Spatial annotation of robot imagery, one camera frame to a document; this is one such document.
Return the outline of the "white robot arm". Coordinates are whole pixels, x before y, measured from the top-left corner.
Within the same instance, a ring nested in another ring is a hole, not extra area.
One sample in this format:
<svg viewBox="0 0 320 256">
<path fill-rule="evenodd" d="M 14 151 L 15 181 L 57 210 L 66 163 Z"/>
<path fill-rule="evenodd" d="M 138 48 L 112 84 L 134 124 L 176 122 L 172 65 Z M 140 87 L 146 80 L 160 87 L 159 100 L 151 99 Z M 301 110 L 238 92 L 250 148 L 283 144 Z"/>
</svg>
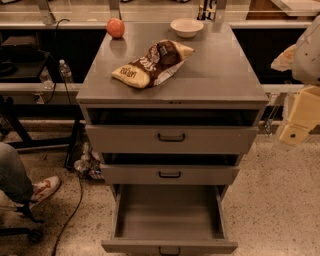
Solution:
<svg viewBox="0 0 320 256">
<path fill-rule="evenodd" d="M 279 142 L 295 146 L 320 124 L 320 16 L 271 64 L 277 71 L 292 72 L 292 77 L 305 85 L 294 95 L 293 105 Z"/>
</svg>

